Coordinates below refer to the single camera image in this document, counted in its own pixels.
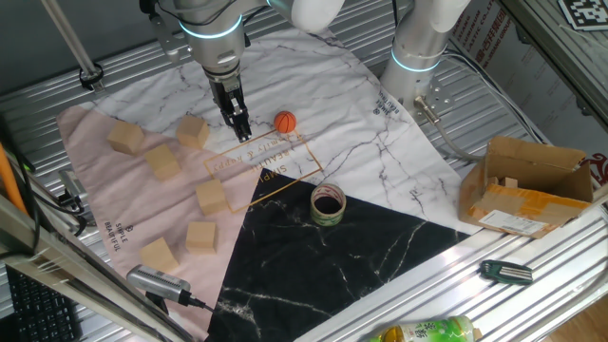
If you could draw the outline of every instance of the qr code marker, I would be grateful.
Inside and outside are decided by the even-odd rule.
[[[608,29],[606,0],[559,0],[558,3],[574,29]]]

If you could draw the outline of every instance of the orange ball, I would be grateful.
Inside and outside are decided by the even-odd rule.
[[[295,129],[295,115],[282,111],[275,116],[275,128],[281,133],[289,133]]]

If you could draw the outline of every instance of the white robotic arm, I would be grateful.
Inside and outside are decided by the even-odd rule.
[[[172,37],[155,12],[159,0],[140,0],[142,11],[152,26],[165,53],[179,60]],[[202,65],[214,100],[240,142],[251,138],[249,114],[240,81],[240,56],[245,49],[242,13],[271,6],[295,27],[318,32],[327,27],[342,8],[344,0],[173,0],[174,9],[162,9],[179,18],[192,57]]]
[[[332,22],[344,0],[268,0],[268,4],[298,29],[317,33]]]
[[[380,81],[406,109],[429,91],[434,68],[447,44],[449,31],[470,0],[416,0],[399,23],[391,58]]]

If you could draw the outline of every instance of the wooden cube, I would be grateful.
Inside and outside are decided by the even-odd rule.
[[[209,180],[197,186],[197,198],[204,215],[218,213],[228,207],[224,189],[219,180]]]
[[[182,145],[202,149],[209,137],[209,126],[203,119],[186,115],[181,119],[176,135]]]
[[[505,177],[501,179],[500,185],[508,188],[517,189],[517,180]]]
[[[193,255],[215,254],[218,231],[214,222],[191,222],[188,224],[186,249]]]
[[[171,270],[180,266],[173,257],[164,237],[141,248],[140,257],[142,258],[142,264],[145,266],[152,267],[155,270],[165,273],[169,273]]]
[[[161,181],[166,181],[181,171],[178,160],[166,143],[145,152],[143,156],[152,167],[154,175]]]
[[[114,151],[135,156],[143,143],[142,128],[133,123],[118,121],[107,136],[107,142]]]

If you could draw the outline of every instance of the cardboard box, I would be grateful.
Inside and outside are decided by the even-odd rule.
[[[458,217],[484,228],[542,238],[591,205],[589,165],[575,171],[584,158],[575,149],[496,137],[463,180]],[[499,185],[497,180],[505,178],[516,180],[517,187]]]
[[[512,189],[517,189],[517,180],[514,180],[514,179],[509,178],[509,177],[505,177],[505,178],[501,179],[501,181],[499,181],[498,184],[500,186],[504,186],[504,187],[508,187],[508,188],[512,188]]]

